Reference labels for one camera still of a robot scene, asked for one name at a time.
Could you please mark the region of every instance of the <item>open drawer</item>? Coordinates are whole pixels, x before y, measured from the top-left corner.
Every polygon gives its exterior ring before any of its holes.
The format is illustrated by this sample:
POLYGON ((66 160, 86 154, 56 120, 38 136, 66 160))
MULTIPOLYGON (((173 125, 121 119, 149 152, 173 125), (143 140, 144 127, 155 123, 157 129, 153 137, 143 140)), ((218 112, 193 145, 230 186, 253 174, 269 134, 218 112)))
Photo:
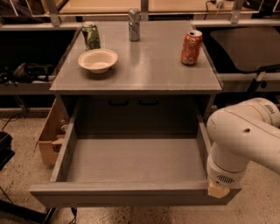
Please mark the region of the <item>open drawer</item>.
POLYGON ((51 183, 30 193, 46 207, 227 204, 207 195, 210 142, 191 96, 81 97, 51 183))

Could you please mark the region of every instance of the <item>bowl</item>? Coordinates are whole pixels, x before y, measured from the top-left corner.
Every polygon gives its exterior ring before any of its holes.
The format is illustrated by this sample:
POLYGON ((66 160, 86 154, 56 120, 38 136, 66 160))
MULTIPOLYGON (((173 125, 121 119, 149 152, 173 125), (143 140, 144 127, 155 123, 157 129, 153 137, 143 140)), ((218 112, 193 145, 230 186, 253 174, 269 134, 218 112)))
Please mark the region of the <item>bowl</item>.
POLYGON ((94 49, 80 55, 78 63, 94 74, 106 73, 117 62, 117 54, 109 49, 94 49))

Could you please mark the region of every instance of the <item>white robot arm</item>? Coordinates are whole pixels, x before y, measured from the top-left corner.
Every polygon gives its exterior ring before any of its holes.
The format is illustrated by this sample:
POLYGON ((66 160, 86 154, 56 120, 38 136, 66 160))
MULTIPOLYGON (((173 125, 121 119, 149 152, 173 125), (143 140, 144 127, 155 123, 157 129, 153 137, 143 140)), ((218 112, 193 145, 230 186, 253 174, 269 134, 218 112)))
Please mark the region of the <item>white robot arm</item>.
POLYGON ((207 160, 209 195, 226 196, 250 160, 280 174, 280 112, 271 101, 254 98, 219 109, 206 126, 213 140, 207 160))

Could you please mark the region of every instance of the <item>brown box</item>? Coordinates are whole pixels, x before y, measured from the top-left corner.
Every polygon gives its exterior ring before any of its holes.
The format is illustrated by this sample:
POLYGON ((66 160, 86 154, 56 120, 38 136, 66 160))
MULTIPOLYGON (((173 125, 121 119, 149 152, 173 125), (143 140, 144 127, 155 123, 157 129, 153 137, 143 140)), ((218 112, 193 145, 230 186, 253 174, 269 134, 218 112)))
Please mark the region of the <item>brown box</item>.
POLYGON ((45 165, 55 165, 59 155, 60 147, 55 146, 53 142, 61 137, 60 127, 62 120, 65 120, 62 109, 59 104, 54 101, 38 139, 38 147, 45 165))

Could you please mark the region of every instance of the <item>floor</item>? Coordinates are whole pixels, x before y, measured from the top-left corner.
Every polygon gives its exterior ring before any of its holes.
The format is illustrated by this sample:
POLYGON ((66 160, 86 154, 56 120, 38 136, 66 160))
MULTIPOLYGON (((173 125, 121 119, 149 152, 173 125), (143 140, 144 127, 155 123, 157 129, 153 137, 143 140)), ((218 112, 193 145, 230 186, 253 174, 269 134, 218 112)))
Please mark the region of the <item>floor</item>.
MULTIPOLYGON (((7 120, 11 112, 1 112, 7 120)), ((4 131, 12 135, 13 159, 0 171, 0 186, 13 201, 22 207, 39 212, 45 208, 29 193, 30 185, 47 183, 52 167, 43 165, 36 142, 46 120, 46 111, 36 111, 9 122, 4 131)), ((0 128, 5 121, 0 121, 0 128)), ((242 190, 226 206, 176 207, 118 207, 78 208, 76 223, 96 224, 192 224, 192 223, 280 223, 280 176, 250 162, 241 182, 242 190)), ((2 192, 0 199, 8 201, 2 192)), ((73 215, 69 208, 57 209, 51 223, 70 223, 73 215)), ((0 212, 1 224, 31 223, 0 212)))

